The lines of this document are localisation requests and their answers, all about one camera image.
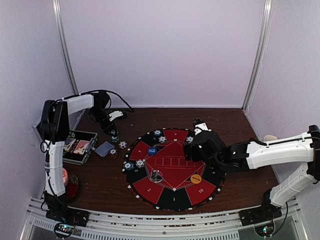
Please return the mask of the white chips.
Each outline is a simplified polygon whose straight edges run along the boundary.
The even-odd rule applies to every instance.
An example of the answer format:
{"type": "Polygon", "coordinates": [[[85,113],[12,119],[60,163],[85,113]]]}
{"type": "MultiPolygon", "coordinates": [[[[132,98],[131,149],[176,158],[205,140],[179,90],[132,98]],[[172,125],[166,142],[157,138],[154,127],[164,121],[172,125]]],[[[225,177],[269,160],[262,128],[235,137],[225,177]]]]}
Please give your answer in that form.
{"type": "Polygon", "coordinates": [[[136,161],[135,165],[136,165],[137,168],[141,169],[141,168],[143,168],[145,166],[145,161],[139,159],[139,160],[136,161]]]}
{"type": "Polygon", "coordinates": [[[165,136],[160,136],[160,137],[158,138],[158,141],[159,141],[160,143],[165,143],[165,142],[167,141],[167,138],[166,138],[165,136]]]}
{"type": "Polygon", "coordinates": [[[193,137],[192,136],[188,136],[186,139],[185,139],[185,141],[187,142],[187,143],[191,143],[192,141],[193,141],[193,137]]]}

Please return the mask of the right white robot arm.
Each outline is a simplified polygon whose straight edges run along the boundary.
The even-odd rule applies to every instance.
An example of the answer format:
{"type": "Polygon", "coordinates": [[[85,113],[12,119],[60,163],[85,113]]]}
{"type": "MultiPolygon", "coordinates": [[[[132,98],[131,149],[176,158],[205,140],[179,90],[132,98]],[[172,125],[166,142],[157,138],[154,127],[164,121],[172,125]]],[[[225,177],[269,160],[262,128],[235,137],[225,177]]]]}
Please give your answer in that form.
{"type": "Polygon", "coordinates": [[[227,146],[205,123],[194,127],[194,137],[183,146],[186,160],[204,161],[223,173],[246,172],[269,165],[300,162],[286,180],[263,195],[256,210],[259,220],[268,220],[276,208],[300,193],[310,183],[320,180],[320,129],[310,125],[307,132],[293,137],[259,141],[250,140],[227,146]]]}

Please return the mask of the green white chip stack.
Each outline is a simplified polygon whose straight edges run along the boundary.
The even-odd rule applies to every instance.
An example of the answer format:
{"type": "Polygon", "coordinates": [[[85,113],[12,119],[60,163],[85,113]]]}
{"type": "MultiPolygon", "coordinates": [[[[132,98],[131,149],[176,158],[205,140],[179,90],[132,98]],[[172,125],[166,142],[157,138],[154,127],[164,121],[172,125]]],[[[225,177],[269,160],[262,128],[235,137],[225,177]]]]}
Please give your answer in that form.
{"type": "Polygon", "coordinates": [[[119,142],[119,137],[117,136],[117,135],[112,135],[111,136],[111,141],[113,142],[113,143],[117,143],[117,142],[119,142]]]}

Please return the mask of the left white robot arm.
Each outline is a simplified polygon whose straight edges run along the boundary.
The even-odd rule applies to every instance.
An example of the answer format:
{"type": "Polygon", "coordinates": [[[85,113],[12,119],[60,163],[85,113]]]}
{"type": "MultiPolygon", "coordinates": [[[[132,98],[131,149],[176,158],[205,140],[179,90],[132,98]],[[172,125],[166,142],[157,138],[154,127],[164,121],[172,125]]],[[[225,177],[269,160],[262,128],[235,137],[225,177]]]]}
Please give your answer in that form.
{"type": "Polygon", "coordinates": [[[70,115],[89,110],[93,120],[106,135],[118,137],[114,121],[123,116],[123,113],[107,113],[105,110],[106,106],[111,104],[110,94],[113,93],[99,89],[45,101],[38,131],[42,140],[40,149],[45,154],[45,191],[48,195],[59,198],[66,193],[63,182],[63,150],[70,131],[70,115]]]}

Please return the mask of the blue small blind button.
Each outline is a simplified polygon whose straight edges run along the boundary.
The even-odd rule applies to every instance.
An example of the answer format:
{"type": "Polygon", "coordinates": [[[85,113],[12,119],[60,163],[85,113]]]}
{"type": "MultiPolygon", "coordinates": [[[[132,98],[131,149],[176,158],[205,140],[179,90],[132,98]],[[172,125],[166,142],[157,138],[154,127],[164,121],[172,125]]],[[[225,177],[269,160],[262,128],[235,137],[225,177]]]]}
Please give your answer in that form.
{"type": "Polygon", "coordinates": [[[155,155],[157,153],[157,151],[158,150],[155,147],[149,147],[147,149],[147,154],[150,155],[150,156],[153,156],[153,155],[155,155]]]}

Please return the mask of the orange big blind button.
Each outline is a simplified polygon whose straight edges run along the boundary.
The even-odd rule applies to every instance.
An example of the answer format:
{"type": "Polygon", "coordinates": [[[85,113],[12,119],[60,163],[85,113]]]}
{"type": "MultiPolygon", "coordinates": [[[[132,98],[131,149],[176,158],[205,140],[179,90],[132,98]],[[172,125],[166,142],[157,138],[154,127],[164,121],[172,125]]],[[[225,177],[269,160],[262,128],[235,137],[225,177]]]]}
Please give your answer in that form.
{"type": "Polygon", "coordinates": [[[197,185],[197,184],[200,184],[201,181],[202,181],[202,177],[199,175],[199,174],[193,174],[191,177],[190,177],[190,181],[197,185]]]}

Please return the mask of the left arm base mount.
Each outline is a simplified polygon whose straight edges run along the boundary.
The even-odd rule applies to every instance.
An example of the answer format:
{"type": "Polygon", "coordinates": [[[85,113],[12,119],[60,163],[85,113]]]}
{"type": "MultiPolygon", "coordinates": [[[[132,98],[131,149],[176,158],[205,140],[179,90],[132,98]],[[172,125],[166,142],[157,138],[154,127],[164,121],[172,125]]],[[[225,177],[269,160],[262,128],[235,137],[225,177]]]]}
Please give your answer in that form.
{"type": "Polygon", "coordinates": [[[47,205],[46,218],[72,226],[86,227],[89,212],[86,210],[68,207],[67,194],[60,196],[44,192],[44,202],[47,205]]]}

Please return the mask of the white grey chip stack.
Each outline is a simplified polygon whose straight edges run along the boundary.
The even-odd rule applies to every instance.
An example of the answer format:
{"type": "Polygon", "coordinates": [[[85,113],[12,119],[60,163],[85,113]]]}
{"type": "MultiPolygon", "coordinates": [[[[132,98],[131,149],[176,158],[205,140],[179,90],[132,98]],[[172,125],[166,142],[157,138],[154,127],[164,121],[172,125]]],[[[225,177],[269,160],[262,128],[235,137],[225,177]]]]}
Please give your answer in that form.
{"type": "Polygon", "coordinates": [[[120,141],[118,146],[120,149],[125,149],[125,148],[127,148],[128,144],[126,141],[120,141]]]}

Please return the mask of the green chips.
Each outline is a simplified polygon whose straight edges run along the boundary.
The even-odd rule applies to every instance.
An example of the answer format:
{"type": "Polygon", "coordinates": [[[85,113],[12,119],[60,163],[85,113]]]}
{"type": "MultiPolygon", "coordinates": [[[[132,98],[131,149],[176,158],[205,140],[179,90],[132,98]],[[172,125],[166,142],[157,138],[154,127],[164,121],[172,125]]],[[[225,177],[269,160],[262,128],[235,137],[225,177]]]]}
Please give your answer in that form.
{"type": "Polygon", "coordinates": [[[135,165],[134,165],[132,162],[126,162],[126,163],[123,165],[123,168],[124,168],[125,170],[128,170],[128,171],[132,170],[134,167],[135,167],[135,165]]]}
{"type": "Polygon", "coordinates": [[[162,134],[162,131],[159,130],[159,129],[157,129],[157,130],[155,130],[155,131],[153,132],[153,134],[154,134],[155,136],[160,136],[160,135],[162,134]]]}

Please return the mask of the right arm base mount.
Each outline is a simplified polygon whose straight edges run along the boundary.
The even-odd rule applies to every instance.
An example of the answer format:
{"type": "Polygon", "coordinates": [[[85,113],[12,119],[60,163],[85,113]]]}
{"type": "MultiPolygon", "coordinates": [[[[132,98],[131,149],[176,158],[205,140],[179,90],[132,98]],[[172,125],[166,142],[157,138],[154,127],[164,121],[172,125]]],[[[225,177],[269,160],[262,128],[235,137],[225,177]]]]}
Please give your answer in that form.
{"type": "Polygon", "coordinates": [[[276,209],[264,209],[261,207],[251,208],[246,210],[241,210],[239,213],[239,218],[242,226],[255,225],[262,222],[271,221],[275,218],[282,216],[282,211],[280,208],[276,209]]]}

